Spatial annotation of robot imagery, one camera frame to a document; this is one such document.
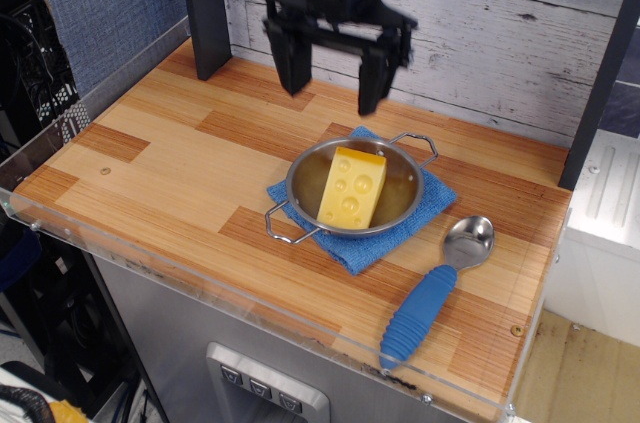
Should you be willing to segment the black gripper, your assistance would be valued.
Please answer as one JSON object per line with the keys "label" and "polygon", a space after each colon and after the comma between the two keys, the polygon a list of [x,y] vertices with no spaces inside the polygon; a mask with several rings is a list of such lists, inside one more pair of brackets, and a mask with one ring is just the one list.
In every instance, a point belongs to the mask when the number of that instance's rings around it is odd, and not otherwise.
{"label": "black gripper", "polygon": [[264,1],[264,29],[281,86],[291,96],[311,80],[313,45],[361,57],[360,116],[376,111],[397,68],[409,65],[417,21],[382,0]]}

